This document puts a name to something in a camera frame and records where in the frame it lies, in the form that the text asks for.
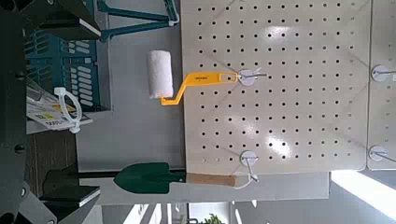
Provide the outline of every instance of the pegboard hook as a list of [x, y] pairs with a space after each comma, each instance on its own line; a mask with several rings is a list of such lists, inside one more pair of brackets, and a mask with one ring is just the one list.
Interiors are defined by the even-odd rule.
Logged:
[[373, 146], [372, 148], [370, 148], [369, 157], [373, 161], [382, 161], [383, 159], [385, 159], [387, 161], [396, 162], [396, 160], [389, 157], [389, 152], [380, 146]]
[[248, 168], [250, 178], [256, 182], [259, 182], [259, 177], [253, 174], [253, 169], [251, 167], [256, 163], [258, 159], [259, 157], [256, 155], [256, 153], [252, 151], [242, 152], [239, 159], [241, 163]]
[[381, 64], [375, 66], [372, 71], [372, 78], [377, 82], [387, 80], [390, 75], [393, 75], [393, 81], [396, 81], [396, 71], [390, 71], [386, 66]]

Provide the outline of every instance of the yellow paint roller handle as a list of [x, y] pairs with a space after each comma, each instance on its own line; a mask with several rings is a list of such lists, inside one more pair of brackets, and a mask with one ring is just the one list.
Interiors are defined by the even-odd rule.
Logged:
[[195, 72], [186, 76], [174, 100], [161, 98], [162, 105], [178, 105], [188, 86], [207, 86], [233, 83], [238, 80], [238, 74], [233, 72]]

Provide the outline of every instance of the teal plastic basket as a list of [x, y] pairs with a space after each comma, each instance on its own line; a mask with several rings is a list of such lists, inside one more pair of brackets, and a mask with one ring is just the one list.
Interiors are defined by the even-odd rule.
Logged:
[[[93, 1], [87, 1], [93, 13]], [[101, 110], [96, 41], [65, 41], [35, 31], [25, 43], [28, 77], [44, 90], [66, 87], [86, 112]]]

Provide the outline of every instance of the metal bracket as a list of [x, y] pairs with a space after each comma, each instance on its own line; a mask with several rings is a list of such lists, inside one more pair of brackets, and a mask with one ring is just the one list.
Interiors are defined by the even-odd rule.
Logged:
[[156, 29], [171, 27], [178, 24], [180, 18], [176, 11], [174, 0], [164, 0], [164, 3], [165, 3], [166, 11], [168, 13], [167, 16], [152, 14], [147, 12], [138, 12], [138, 11], [112, 8], [109, 7], [104, 0], [98, 0], [97, 1], [98, 10], [101, 12], [105, 12], [110, 16], [156, 21], [146, 24], [139, 24], [139, 25], [104, 30], [102, 31], [101, 41], [106, 42], [108, 39], [111, 39], [113, 36], [116, 35], [127, 35], [137, 32], [156, 30]]

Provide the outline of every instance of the shovel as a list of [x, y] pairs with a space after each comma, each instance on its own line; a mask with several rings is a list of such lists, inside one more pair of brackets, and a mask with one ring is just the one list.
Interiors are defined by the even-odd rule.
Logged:
[[200, 175], [184, 171], [169, 171], [166, 162], [138, 163], [119, 172], [114, 182], [136, 194], [167, 194], [172, 182], [235, 187], [234, 175]]

